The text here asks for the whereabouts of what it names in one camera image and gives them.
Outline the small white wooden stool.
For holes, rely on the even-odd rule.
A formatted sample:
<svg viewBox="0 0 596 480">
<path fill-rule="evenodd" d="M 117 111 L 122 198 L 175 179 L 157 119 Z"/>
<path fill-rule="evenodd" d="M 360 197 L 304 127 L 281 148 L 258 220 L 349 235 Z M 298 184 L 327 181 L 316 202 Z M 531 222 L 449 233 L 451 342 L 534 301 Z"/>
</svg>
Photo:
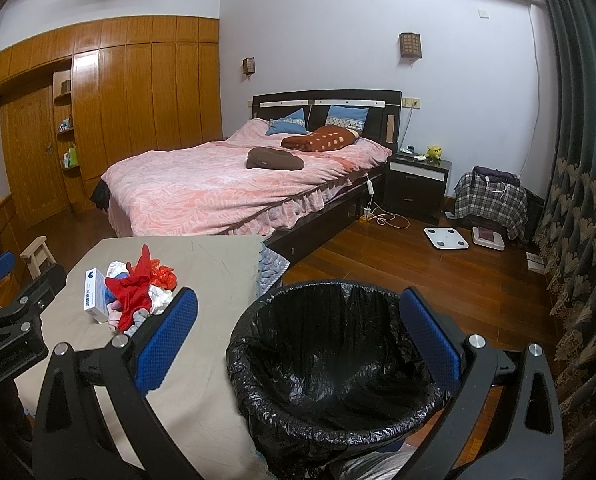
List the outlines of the small white wooden stool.
<svg viewBox="0 0 596 480">
<path fill-rule="evenodd" d="M 37 236 L 21 253 L 20 258 L 24 260 L 29 274 L 33 280 L 42 274 L 42 266 L 44 263 L 55 264 L 56 259 L 53 256 L 46 237 L 44 235 Z"/>
</svg>

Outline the wooden side desk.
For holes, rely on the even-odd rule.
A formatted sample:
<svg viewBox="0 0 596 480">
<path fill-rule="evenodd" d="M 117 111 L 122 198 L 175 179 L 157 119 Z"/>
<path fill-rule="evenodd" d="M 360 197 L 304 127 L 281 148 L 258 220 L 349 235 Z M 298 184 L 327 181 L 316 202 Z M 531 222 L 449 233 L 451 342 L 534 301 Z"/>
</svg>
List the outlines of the wooden side desk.
<svg viewBox="0 0 596 480">
<path fill-rule="evenodd" d="M 13 196 L 0 200 L 0 259 L 8 254 L 10 270 L 0 278 L 0 308 L 7 307 L 21 292 L 26 267 L 20 258 L 24 247 L 24 230 Z"/>
</svg>

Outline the black bag lined trash bin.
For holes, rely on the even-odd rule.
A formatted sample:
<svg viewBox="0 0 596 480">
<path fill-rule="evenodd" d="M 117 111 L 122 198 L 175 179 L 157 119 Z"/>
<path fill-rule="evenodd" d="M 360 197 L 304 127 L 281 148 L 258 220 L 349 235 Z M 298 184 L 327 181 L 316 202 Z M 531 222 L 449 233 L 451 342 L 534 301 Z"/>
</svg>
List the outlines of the black bag lined trash bin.
<svg viewBox="0 0 596 480">
<path fill-rule="evenodd" d="M 401 443 L 450 400 L 401 321 L 400 297 L 350 281 L 270 290 L 225 351 L 237 408 L 279 479 L 325 478 Z"/>
</svg>

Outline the brown dotted cushion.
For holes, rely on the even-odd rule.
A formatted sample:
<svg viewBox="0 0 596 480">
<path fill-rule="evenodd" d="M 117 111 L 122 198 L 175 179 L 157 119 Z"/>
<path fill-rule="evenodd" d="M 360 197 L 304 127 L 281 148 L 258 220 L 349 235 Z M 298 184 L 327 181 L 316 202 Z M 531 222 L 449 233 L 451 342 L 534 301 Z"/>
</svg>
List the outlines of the brown dotted cushion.
<svg viewBox="0 0 596 480">
<path fill-rule="evenodd" d="M 359 131 L 351 128 L 323 126 L 312 133 L 288 136 L 282 140 L 281 147 L 300 152 L 337 151 L 353 144 L 360 136 Z"/>
</svg>

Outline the black white nightstand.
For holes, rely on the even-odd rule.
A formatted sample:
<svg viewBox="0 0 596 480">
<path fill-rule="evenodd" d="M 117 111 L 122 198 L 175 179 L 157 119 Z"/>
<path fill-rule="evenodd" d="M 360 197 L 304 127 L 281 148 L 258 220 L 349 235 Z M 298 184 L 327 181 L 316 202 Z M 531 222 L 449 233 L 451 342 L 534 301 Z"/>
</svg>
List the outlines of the black white nightstand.
<svg viewBox="0 0 596 480">
<path fill-rule="evenodd" d="M 436 226 L 441 218 L 452 162 L 417 160 L 405 154 L 387 162 L 384 207 Z"/>
</svg>

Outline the wall power socket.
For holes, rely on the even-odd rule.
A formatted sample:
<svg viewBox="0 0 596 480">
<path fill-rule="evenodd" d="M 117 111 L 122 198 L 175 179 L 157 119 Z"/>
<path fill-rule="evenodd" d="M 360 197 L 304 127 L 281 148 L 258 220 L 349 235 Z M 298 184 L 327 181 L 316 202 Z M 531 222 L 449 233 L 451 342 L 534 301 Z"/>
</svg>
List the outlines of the wall power socket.
<svg viewBox="0 0 596 480">
<path fill-rule="evenodd" d="M 420 99 L 419 98 L 409 98 L 405 96 L 401 100 L 401 106 L 403 108 L 407 108 L 408 110 L 419 110 L 420 109 Z"/>
</svg>

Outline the dark brown flat cushion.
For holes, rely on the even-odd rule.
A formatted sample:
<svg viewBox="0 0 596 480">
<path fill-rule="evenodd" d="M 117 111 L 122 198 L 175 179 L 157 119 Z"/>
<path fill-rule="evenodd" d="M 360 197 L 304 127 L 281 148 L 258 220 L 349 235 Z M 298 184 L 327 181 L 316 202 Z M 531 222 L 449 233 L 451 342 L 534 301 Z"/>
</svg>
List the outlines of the dark brown flat cushion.
<svg viewBox="0 0 596 480">
<path fill-rule="evenodd" d="M 286 151 L 257 146 L 247 153 L 246 168 L 297 171 L 304 169 L 304 161 Z"/>
</svg>

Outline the right wooden wall lamp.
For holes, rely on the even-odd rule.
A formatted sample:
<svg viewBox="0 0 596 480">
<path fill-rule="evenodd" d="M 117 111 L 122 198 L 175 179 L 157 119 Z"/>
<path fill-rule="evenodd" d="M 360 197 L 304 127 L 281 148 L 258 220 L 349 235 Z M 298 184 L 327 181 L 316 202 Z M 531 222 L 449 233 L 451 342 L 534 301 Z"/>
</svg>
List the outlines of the right wooden wall lamp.
<svg viewBox="0 0 596 480">
<path fill-rule="evenodd" d="M 420 60 L 422 53 L 422 38 L 416 32 L 402 32 L 399 35 L 400 55 L 402 58 L 414 62 Z"/>
</svg>

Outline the wooden wall lamp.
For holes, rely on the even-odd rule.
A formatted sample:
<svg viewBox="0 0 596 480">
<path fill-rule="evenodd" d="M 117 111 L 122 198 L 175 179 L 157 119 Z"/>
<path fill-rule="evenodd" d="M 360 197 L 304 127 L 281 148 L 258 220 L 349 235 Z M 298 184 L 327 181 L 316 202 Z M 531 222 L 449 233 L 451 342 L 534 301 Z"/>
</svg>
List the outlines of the wooden wall lamp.
<svg viewBox="0 0 596 480">
<path fill-rule="evenodd" d="M 399 35 L 400 55 L 402 58 L 414 62 L 420 60 L 422 53 L 422 38 L 416 32 L 402 32 Z"/>
<path fill-rule="evenodd" d="M 256 59 L 255 58 L 243 58 L 242 59 L 242 71 L 245 77 L 250 77 L 256 72 Z"/>
</svg>

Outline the plaid cloth covered chair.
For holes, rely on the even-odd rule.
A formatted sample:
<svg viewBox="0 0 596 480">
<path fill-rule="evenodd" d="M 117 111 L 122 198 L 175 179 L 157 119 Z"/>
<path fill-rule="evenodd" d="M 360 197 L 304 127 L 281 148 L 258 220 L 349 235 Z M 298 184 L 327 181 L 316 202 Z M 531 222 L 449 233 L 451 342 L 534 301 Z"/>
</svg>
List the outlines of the plaid cloth covered chair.
<svg viewBox="0 0 596 480">
<path fill-rule="evenodd" d="M 475 166 L 454 187 L 457 219 L 477 217 L 506 229 L 509 240 L 522 238 L 528 222 L 528 198 L 516 174 Z"/>
</svg>

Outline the pink quilted bed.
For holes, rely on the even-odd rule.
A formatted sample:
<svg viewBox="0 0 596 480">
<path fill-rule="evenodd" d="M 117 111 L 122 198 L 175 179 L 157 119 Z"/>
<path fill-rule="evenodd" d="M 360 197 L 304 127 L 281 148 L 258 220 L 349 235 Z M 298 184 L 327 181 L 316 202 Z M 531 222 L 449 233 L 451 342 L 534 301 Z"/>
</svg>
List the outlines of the pink quilted bed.
<svg viewBox="0 0 596 480">
<path fill-rule="evenodd" d="M 254 148 L 280 148 L 284 136 L 269 127 L 255 118 L 225 140 L 116 162 L 100 178 L 110 225 L 119 236 L 269 237 L 322 211 L 391 154 L 361 136 L 339 150 L 300 154 L 299 170 L 247 168 Z"/>
</svg>

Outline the red cloth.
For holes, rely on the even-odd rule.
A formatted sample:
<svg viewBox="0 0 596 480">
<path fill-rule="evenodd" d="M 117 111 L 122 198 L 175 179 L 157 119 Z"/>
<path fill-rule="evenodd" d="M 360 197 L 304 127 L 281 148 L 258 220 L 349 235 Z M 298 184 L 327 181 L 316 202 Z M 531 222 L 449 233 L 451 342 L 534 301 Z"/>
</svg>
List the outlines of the red cloth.
<svg viewBox="0 0 596 480">
<path fill-rule="evenodd" d="M 149 311 L 152 302 L 148 296 L 150 251 L 147 245 L 142 247 L 141 257 L 135 266 L 128 266 L 129 276 L 119 283 L 117 292 L 120 302 L 120 328 L 126 330 L 132 321 L 132 314 L 140 309 Z"/>
</svg>

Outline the white cloth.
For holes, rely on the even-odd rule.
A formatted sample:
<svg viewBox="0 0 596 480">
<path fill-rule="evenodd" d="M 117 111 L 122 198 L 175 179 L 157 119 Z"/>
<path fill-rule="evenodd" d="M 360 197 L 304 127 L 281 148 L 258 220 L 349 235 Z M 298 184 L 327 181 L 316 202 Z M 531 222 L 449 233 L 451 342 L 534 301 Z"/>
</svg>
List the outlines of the white cloth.
<svg viewBox="0 0 596 480">
<path fill-rule="evenodd" d="M 106 271 L 106 276 L 108 278 L 118 278 L 118 280 L 121 280 L 122 278 L 126 278 L 128 275 L 128 267 L 124 262 L 113 261 L 109 263 Z M 173 292 L 170 289 L 161 288 L 156 284 L 150 284 L 148 296 L 152 302 L 149 312 L 153 315 L 156 315 L 161 314 L 161 312 L 168 307 L 168 304 L 170 304 L 173 299 Z M 105 287 L 105 304 L 108 312 L 112 312 L 112 310 L 119 310 L 116 302 L 116 296 L 108 287 Z"/>
</svg>

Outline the blue white cardboard box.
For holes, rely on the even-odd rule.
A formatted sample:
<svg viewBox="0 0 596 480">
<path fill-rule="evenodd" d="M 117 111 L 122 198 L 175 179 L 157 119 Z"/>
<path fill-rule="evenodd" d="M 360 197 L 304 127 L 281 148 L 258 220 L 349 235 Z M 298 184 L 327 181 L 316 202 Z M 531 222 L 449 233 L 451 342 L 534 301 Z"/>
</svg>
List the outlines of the blue white cardboard box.
<svg viewBox="0 0 596 480">
<path fill-rule="evenodd" d="M 84 274 L 83 310 L 97 323 L 108 321 L 105 277 L 97 268 Z"/>
</svg>

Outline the left blue pillow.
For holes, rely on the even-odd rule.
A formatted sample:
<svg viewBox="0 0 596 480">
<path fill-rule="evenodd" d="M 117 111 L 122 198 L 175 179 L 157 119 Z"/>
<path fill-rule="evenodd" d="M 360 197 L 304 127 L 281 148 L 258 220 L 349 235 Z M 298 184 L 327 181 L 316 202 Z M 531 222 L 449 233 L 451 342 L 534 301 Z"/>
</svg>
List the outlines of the left blue pillow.
<svg viewBox="0 0 596 480">
<path fill-rule="evenodd" d="M 306 120 L 304 119 L 304 110 L 298 108 L 289 115 L 269 120 L 269 129 L 266 132 L 267 136 L 273 136 L 274 134 L 306 134 Z"/>
</svg>

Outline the right blue pillow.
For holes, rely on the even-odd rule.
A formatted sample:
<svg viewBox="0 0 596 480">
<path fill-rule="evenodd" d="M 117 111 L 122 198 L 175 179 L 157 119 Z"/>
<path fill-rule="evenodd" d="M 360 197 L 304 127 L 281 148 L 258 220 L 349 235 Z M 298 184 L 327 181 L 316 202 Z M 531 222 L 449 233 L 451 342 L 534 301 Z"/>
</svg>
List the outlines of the right blue pillow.
<svg viewBox="0 0 596 480">
<path fill-rule="evenodd" d="M 332 105 L 327 113 L 325 125 L 347 128 L 361 134 L 368 118 L 367 107 Z"/>
</svg>

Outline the blue pillow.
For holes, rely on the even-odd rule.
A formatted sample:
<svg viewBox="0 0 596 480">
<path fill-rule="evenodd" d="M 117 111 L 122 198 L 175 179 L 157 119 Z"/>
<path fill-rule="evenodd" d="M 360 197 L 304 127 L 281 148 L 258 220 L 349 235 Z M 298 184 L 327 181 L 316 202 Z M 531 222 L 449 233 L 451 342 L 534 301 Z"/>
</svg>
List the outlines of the blue pillow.
<svg viewBox="0 0 596 480">
<path fill-rule="evenodd" d="M 304 119 L 304 110 L 298 108 L 289 115 L 269 120 L 269 129 L 266 132 L 267 136 L 273 136 L 274 134 L 306 134 L 306 120 Z"/>
<path fill-rule="evenodd" d="M 367 107 L 332 105 L 327 113 L 325 125 L 347 128 L 361 134 L 368 118 Z"/>
</svg>

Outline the white bathroom scale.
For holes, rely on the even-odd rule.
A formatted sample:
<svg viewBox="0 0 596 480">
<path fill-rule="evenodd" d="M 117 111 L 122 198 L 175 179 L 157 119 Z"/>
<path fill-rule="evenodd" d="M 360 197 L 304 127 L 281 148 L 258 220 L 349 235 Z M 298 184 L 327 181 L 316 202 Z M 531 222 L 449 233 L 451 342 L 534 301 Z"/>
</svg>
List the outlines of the white bathroom scale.
<svg viewBox="0 0 596 480">
<path fill-rule="evenodd" d="M 424 234 L 432 246 L 438 250 L 466 250 L 469 248 L 467 240 L 453 228 L 428 226 L 424 229 Z"/>
</svg>

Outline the blue plastic bag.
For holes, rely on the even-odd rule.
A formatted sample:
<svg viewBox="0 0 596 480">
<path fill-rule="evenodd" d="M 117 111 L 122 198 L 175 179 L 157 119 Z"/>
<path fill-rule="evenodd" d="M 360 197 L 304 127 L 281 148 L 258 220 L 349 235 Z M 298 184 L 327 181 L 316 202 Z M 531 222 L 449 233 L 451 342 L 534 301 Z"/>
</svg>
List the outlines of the blue plastic bag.
<svg viewBox="0 0 596 480">
<path fill-rule="evenodd" d="M 105 304 L 108 310 L 112 304 L 118 300 L 117 292 L 120 291 L 119 283 L 129 276 L 128 272 L 120 272 L 116 276 L 105 278 Z"/>
</svg>

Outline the black bed headboard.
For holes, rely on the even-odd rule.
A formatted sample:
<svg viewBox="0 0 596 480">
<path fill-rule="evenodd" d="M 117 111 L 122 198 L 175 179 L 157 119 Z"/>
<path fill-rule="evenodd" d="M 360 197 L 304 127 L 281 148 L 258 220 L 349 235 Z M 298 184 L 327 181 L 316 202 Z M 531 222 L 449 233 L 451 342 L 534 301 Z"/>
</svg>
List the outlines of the black bed headboard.
<svg viewBox="0 0 596 480">
<path fill-rule="evenodd" d="M 308 130 L 325 124 L 333 106 L 366 108 L 364 138 L 395 151 L 398 144 L 402 93 L 397 90 L 324 89 L 258 94 L 252 98 L 251 117 L 278 119 L 304 111 Z"/>
</svg>

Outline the red plastic bag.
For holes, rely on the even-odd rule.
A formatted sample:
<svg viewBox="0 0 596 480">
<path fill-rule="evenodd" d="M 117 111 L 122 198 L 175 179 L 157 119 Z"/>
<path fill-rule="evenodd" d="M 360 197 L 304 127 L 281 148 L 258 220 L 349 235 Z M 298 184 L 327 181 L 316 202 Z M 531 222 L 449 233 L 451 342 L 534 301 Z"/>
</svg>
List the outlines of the red plastic bag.
<svg viewBox="0 0 596 480">
<path fill-rule="evenodd" d="M 149 284 L 173 292 L 178 286 L 178 278 L 170 266 L 165 266 L 158 259 L 150 260 Z"/>
</svg>

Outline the grey sock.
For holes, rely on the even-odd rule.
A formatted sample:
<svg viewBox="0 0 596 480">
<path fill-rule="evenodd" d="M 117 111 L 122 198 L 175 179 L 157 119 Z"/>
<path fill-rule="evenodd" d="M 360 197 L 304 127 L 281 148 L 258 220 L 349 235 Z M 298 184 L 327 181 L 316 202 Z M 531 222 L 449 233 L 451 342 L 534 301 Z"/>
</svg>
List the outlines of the grey sock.
<svg viewBox="0 0 596 480">
<path fill-rule="evenodd" d="M 150 313 L 146 309 L 137 310 L 132 314 L 132 321 L 129 327 L 126 330 L 122 330 L 120 328 L 121 312 L 112 311 L 109 313 L 107 323 L 115 334 L 125 334 L 132 337 L 149 317 Z"/>
</svg>

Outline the left wooden wall lamp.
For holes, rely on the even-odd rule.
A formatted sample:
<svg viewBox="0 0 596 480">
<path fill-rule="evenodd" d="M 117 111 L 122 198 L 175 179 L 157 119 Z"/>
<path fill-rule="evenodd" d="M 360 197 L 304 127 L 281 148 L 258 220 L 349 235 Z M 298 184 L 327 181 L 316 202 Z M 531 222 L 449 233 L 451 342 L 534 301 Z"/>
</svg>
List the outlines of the left wooden wall lamp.
<svg viewBox="0 0 596 480">
<path fill-rule="evenodd" d="M 242 59 L 242 71 L 245 77 L 250 77 L 256 72 L 256 59 L 255 58 L 243 58 Z"/>
</svg>

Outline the wooden wardrobe wall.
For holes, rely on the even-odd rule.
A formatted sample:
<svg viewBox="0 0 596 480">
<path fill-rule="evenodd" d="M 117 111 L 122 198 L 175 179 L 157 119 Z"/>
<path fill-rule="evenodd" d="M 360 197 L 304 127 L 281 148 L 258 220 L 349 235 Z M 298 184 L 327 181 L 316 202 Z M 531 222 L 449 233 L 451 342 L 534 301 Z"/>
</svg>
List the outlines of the wooden wardrobe wall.
<svg viewBox="0 0 596 480">
<path fill-rule="evenodd" d="M 222 136 L 219 22 L 105 18 L 0 51 L 1 139 L 24 226 L 89 208 L 121 159 Z"/>
</svg>

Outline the dark green patterned curtain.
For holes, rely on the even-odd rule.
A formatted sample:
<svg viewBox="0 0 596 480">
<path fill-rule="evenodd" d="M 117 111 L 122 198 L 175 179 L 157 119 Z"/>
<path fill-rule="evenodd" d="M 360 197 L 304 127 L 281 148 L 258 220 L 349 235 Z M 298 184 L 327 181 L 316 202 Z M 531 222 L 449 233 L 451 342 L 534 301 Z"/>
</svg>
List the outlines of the dark green patterned curtain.
<svg viewBox="0 0 596 480">
<path fill-rule="evenodd" d="M 596 479 L 596 0 L 545 0 L 557 61 L 556 155 L 536 241 L 563 323 L 555 381 L 564 476 Z"/>
</svg>

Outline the yellow plush toy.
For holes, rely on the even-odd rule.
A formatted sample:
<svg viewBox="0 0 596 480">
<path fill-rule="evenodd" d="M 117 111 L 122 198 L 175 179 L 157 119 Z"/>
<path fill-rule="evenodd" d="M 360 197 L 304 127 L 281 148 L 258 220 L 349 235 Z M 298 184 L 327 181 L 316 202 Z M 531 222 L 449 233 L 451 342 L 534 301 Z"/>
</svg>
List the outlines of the yellow plush toy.
<svg viewBox="0 0 596 480">
<path fill-rule="evenodd" d="M 438 145 L 428 146 L 426 156 L 432 160 L 440 160 L 442 157 L 442 148 Z"/>
</svg>

